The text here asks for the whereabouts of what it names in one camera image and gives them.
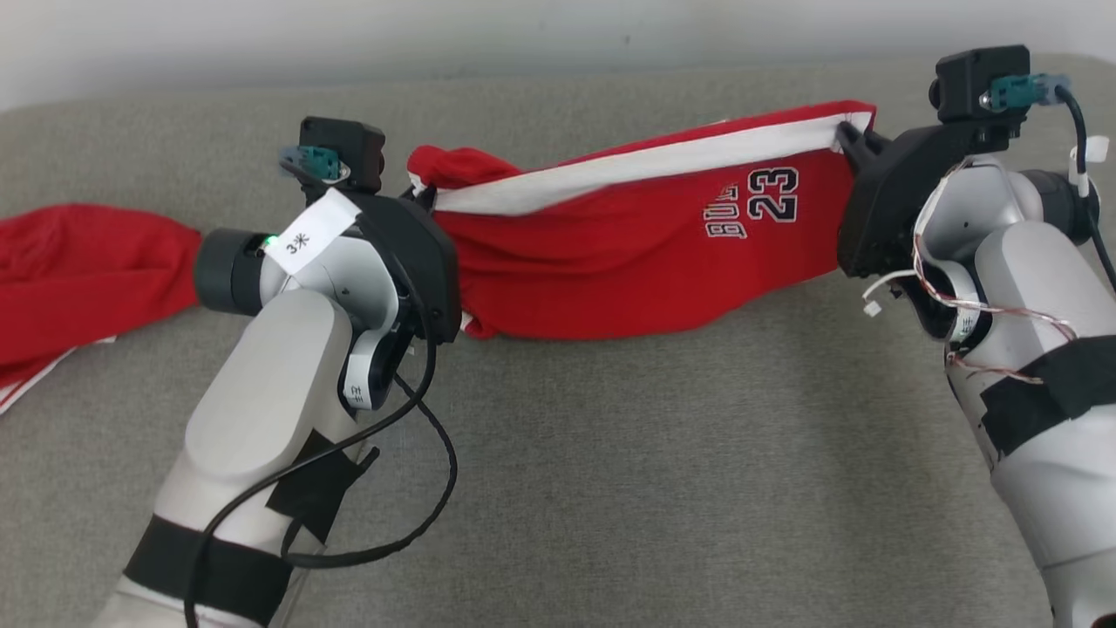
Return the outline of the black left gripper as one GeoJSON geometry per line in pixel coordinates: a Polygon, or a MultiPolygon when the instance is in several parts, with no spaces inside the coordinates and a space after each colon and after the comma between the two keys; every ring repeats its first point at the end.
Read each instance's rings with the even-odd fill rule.
{"type": "Polygon", "coordinates": [[[433,218],[436,187],[412,183],[405,196],[354,194],[360,210],[357,226],[379,253],[389,272],[419,294],[430,318],[427,338],[454,342],[462,321],[456,249],[433,218]]]}

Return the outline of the white paper label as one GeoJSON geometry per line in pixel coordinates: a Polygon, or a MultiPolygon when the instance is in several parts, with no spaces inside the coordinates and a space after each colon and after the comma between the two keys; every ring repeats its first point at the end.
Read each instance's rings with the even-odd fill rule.
{"type": "Polygon", "coordinates": [[[278,263],[283,273],[296,276],[354,226],[359,214],[360,210],[350,199],[328,189],[323,199],[314,201],[283,232],[267,236],[263,253],[278,263]]]}

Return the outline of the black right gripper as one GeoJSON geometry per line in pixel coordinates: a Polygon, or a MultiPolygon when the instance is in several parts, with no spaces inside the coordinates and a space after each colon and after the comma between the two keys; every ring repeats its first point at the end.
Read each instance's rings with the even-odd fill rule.
{"type": "MultiPolygon", "coordinates": [[[[910,265],[912,232],[926,200],[949,170],[968,156],[995,154],[1019,135],[1017,120],[964,120],[913,128],[895,141],[872,124],[837,126],[837,142],[854,172],[841,218],[837,257],[849,277],[886,276],[910,265]]],[[[995,160],[961,172],[934,209],[926,250],[965,261],[988,236],[1019,222],[1010,180],[995,160]]]]}

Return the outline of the red basketball jersey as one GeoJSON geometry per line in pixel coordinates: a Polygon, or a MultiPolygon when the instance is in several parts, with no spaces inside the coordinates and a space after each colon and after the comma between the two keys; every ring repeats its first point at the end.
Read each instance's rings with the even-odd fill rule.
{"type": "Polygon", "coordinates": [[[79,347],[198,305],[201,239],[173,219],[104,204],[0,219],[0,416],[79,347]]]}

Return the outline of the grey fabric sofa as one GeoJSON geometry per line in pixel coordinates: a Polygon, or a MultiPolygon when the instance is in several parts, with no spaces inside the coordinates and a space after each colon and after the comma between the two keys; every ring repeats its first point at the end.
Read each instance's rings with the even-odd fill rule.
{"type": "MultiPolygon", "coordinates": [[[[306,115],[547,166],[830,99],[936,122],[941,52],[676,73],[184,91],[0,113],[0,218],[62,201],[200,230],[287,226],[306,115]]],[[[459,456],[408,549],[310,576],[290,628],[1050,628],[942,349],[833,273],[702,329],[441,347],[427,405],[459,456]]],[[[0,416],[0,628],[88,628],[246,317],[192,309],[76,350],[0,416]]]]}

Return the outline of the red shorts white stripe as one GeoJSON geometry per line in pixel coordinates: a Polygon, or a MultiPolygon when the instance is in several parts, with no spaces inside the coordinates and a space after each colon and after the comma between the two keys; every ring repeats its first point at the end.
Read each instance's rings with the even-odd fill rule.
{"type": "Polygon", "coordinates": [[[875,115],[806,105],[535,170],[422,146],[407,171],[456,248],[471,337],[683,332],[836,270],[853,183],[836,134],[875,115]]]}

